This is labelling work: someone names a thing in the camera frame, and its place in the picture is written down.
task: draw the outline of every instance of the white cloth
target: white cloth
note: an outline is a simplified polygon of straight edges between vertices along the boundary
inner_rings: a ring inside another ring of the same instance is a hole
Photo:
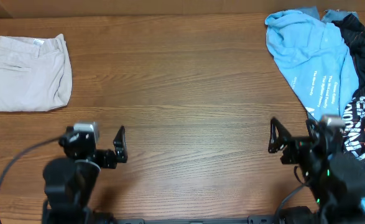
[[[0,111],[66,106],[72,67],[63,34],[54,39],[0,36]]]

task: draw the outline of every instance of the blue shirt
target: blue shirt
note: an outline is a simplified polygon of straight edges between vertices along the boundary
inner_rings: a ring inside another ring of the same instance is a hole
[[[271,14],[265,24],[267,48],[305,109],[316,120],[342,115],[359,81],[340,29],[296,10]]]

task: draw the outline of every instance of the wall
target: wall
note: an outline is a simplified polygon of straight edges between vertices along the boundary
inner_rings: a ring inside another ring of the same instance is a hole
[[[0,0],[0,18],[271,13],[302,6],[365,11],[365,0]]]

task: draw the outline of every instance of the brown background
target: brown background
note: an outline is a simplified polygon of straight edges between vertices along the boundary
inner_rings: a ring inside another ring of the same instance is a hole
[[[269,120],[304,135],[306,114],[265,46],[268,14],[0,19],[0,35],[65,35],[66,108],[0,113],[0,173],[23,148],[78,120],[100,123],[98,148],[126,126],[129,160],[103,170],[90,206],[117,218],[273,213],[297,185],[268,154]],[[365,12],[359,12],[365,24]],[[0,193],[3,223],[40,223],[52,144],[17,162]],[[316,204],[308,189],[287,206]]]
[[[365,11],[365,0],[0,0],[0,18],[272,13],[303,6]]]

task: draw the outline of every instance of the pile of clothes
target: pile of clothes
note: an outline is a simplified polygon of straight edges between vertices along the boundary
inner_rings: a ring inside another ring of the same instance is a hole
[[[276,12],[265,24],[267,48],[308,117],[340,115],[344,151],[365,167],[365,26],[358,15],[328,10],[320,20],[308,7]]]

